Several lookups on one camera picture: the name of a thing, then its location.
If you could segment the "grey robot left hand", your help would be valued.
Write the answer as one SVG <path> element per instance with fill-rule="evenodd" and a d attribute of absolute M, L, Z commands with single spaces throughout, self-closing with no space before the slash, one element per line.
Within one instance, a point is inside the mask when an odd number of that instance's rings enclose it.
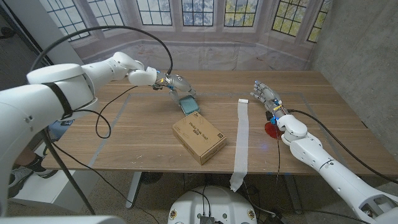
<path fill-rule="evenodd" d="M 178 96 L 177 90 L 187 92 L 190 96 L 196 98 L 196 90 L 184 77 L 181 77 L 180 75 L 166 74 L 162 72 L 157 73 L 157 78 L 152 88 L 154 90 L 161 90 L 164 86 L 170 89 L 169 95 L 178 105 L 180 104 L 180 97 Z"/>

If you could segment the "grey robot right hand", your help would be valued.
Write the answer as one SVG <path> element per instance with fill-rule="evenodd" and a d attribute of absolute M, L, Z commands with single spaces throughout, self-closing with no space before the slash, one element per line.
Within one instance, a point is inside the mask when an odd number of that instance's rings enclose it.
<path fill-rule="evenodd" d="M 250 92 L 250 95 L 263 103 L 265 109 L 270 112 L 276 120 L 288 114 L 288 111 L 282 105 L 280 96 L 266 84 L 256 80 L 253 90 L 253 92 Z"/>

